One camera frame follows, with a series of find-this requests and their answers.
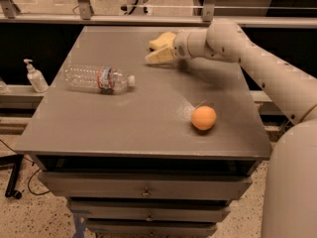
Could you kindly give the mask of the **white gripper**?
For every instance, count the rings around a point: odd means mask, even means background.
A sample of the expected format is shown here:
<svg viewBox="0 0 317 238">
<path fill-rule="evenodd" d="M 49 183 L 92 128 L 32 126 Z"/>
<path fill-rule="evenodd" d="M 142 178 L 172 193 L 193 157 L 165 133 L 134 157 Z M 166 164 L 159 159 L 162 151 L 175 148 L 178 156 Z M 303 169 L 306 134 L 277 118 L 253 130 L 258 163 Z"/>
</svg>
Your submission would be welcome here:
<svg viewBox="0 0 317 238">
<path fill-rule="evenodd" d="M 173 40 L 173 49 L 170 46 L 164 46 L 151 52 L 145 57 L 146 63 L 171 62 L 174 60 L 174 53 L 179 59 L 205 58 L 209 54 L 206 34 L 206 29 L 181 30 Z"/>
</svg>

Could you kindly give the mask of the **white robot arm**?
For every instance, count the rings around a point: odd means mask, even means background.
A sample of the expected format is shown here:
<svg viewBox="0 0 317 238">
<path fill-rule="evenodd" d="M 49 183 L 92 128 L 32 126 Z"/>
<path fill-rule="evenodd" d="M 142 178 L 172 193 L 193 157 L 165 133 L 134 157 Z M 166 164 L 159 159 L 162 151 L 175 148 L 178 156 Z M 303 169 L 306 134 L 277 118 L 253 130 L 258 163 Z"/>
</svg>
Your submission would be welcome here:
<svg viewBox="0 0 317 238">
<path fill-rule="evenodd" d="M 163 34 L 150 47 L 150 64 L 216 55 L 238 63 L 289 119 L 268 163 L 261 238 L 317 238 L 317 78 L 254 44 L 229 19 Z"/>
</svg>

